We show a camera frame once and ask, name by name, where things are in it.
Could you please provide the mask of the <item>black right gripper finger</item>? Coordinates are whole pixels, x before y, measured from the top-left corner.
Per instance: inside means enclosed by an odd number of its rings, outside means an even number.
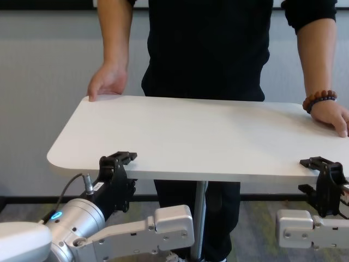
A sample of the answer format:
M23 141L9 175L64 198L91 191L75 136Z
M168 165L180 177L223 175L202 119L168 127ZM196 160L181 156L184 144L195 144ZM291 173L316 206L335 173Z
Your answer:
M316 195L316 190L309 184L300 184L298 189L306 195Z
M339 162L332 162L323 157L310 157L301 159L300 165L311 170L317 170L317 177L331 176L334 178L342 177L342 164Z

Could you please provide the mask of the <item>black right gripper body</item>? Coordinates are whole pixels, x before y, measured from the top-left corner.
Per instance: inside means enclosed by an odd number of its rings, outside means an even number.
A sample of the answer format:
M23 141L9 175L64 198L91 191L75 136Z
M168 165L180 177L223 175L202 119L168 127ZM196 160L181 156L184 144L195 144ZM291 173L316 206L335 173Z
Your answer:
M340 214L339 205L344 195L343 186L348 184L341 170L321 170L316 181L316 188L309 187L308 203L322 218Z

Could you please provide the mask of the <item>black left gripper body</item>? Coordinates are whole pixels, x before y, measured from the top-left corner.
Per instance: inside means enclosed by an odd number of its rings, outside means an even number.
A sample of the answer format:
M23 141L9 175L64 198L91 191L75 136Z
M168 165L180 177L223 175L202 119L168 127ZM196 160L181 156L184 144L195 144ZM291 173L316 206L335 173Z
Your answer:
M133 195L128 195L128 178L124 167L120 167L113 175L98 175L93 182L101 187L93 195L81 194L82 199L92 202L102 212L103 216L111 216L115 211L126 213Z

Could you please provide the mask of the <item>person left hand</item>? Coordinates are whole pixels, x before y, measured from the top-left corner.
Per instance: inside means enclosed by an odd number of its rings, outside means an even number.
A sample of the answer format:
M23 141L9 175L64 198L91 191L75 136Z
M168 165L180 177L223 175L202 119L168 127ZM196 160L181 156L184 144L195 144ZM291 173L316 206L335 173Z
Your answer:
M333 126L340 137L348 137L348 109L337 102L318 102L312 106L310 115L316 121Z

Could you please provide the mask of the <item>person right hand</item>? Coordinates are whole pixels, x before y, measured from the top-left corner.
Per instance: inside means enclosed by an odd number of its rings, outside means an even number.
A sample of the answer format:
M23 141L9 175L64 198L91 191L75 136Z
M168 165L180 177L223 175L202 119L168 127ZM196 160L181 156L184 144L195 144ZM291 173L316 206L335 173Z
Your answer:
M114 64L103 64L90 80L87 89L88 100L94 102L100 94L122 94L127 79L126 68Z

